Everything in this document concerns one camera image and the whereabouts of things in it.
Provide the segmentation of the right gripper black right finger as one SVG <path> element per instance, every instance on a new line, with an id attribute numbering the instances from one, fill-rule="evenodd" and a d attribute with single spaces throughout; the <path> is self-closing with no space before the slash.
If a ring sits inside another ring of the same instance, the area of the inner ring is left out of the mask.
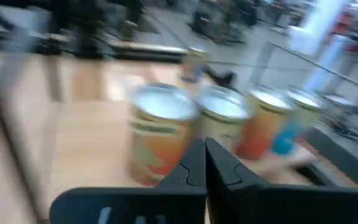
<path id="1" fill-rule="evenodd" d="M 358 188 L 271 184 L 212 138 L 206 186 L 213 223 L 358 223 Z"/>

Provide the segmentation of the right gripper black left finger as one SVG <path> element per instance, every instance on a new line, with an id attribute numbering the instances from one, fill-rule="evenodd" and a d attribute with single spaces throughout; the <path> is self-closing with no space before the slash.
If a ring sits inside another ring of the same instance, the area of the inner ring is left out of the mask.
<path id="1" fill-rule="evenodd" d="M 50 223 L 204 223 L 206 146 L 195 139 L 155 187 L 78 187 L 50 206 Z"/>

